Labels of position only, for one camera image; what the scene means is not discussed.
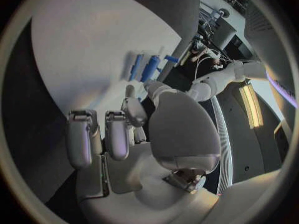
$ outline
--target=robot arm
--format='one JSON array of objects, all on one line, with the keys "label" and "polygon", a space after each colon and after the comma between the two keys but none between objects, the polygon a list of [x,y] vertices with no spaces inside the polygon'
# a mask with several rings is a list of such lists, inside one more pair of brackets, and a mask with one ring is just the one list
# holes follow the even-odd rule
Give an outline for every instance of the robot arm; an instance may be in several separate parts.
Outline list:
[{"label": "robot arm", "polygon": [[215,71],[193,81],[187,92],[197,102],[206,101],[222,92],[231,82],[243,82],[249,79],[267,79],[266,70],[260,62],[243,63],[234,61],[222,71]]}]

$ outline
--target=blue object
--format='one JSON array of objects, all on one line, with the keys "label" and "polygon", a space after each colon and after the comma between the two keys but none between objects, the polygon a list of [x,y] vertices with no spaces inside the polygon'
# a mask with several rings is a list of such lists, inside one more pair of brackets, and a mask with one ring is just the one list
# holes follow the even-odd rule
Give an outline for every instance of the blue object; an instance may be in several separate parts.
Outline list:
[{"label": "blue object", "polygon": [[168,56],[168,55],[166,55],[164,59],[166,59],[168,61],[172,61],[174,63],[178,63],[178,58],[176,58],[174,56]]},{"label": "blue object", "polygon": [[152,56],[146,65],[142,77],[141,82],[147,81],[149,78],[152,77],[154,71],[157,69],[158,65],[160,63],[160,58],[158,56]]},{"label": "blue object", "polygon": [[142,58],[143,58],[143,54],[137,55],[136,60],[135,60],[135,64],[131,69],[131,75],[130,75],[129,81],[131,81],[135,78],[138,67],[140,66],[140,61],[142,60]]}]

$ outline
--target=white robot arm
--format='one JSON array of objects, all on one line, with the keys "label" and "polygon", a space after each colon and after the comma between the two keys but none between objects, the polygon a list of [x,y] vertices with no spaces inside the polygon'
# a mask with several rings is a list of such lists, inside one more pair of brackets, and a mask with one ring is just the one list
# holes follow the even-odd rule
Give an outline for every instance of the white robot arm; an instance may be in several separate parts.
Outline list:
[{"label": "white robot arm", "polygon": [[243,82],[246,78],[266,80],[266,70],[260,62],[234,61],[222,71],[215,71],[193,81],[187,92],[197,102],[206,101],[222,92],[231,82]]}]

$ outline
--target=fluorescent light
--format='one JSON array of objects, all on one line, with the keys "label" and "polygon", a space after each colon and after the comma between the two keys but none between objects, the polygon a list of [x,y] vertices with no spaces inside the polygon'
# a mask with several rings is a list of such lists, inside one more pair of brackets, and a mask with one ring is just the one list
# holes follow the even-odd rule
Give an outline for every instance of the fluorescent light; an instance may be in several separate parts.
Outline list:
[{"label": "fluorescent light", "polygon": [[252,88],[252,85],[247,85],[240,88],[240,93],[245,105],[249,128],[259,127],[264,124],[259,105],[258,98]]}]

